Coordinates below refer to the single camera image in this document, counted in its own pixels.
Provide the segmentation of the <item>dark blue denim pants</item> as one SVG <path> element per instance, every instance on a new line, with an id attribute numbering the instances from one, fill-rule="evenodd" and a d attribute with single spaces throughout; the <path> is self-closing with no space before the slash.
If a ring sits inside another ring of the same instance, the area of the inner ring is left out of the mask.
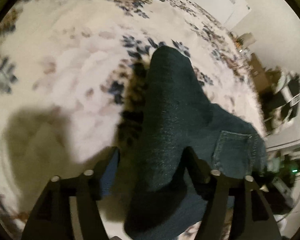
<path id="1" fill-rule="evenodd" d="M 142 131 L 132 152 L 136 185 L 124 227 L 132 239 L 175 239 L 202 219 L 207 205 L 181 158 L 184 148 L 238 179 L 262 172 L 267 154 L 250 123 L 209 101 L 190 60 L 176 49 L 154 52 L 146 82 Z"/>

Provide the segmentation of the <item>black white jacket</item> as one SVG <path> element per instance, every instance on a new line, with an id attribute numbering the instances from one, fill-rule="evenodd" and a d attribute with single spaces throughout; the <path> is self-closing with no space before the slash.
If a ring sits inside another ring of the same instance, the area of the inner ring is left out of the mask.
<path id="1" fill-rule="evenodd" d="M 281 71 L 272 91 L 261 95 L 264 124 L 269 133 L 279 133 L 292 125 L 299 109 L 299 80 L 299 74 Z"/>

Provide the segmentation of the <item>brown cardboard box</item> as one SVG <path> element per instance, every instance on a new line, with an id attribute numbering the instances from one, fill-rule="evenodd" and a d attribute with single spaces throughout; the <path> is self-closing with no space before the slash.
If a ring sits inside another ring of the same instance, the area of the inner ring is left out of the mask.
<path id="1" fill-rule="evenodd" d="M 250 74 L 253 78 L 255 88 L 259 96 L 263 98 L 273 96 L 273 89 L 281 77 L 280 70 L 278 68 L 264 68 L 255 53 L 251 54 L 251 59 L 248 63 L 251 67 Z"/>

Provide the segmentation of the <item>floral white bed blanket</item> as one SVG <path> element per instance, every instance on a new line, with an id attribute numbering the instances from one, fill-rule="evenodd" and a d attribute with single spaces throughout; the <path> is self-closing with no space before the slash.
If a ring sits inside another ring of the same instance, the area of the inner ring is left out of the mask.
<path id="1" fill-rule="evenodd" d="M 154 51 L 191 60 L 209 100 L 266 132 L 249 66 L 228 30 L 196 0 L 18 0 L 0 23 L 0 224 L 20 239 L 54 175 L 71 178 L 123 157 L 101 202 L 110 236 L 134 181 L 144 76 Z"/>

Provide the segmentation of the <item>white bedside table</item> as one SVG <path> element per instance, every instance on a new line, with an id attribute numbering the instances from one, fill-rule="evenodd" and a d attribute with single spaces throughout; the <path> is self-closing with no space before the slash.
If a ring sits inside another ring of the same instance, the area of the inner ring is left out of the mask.
<path id="1" fill-rule="evenodd" d="M 229 36 L 234 41 L 239 53 L 247 60 L 251 61 L 252 52 L 249 49 L 249 46 L 256 42 L 252 32 L 244 33 L 242 35 L 237 35 L 235 32 L 229 32 Z"/>

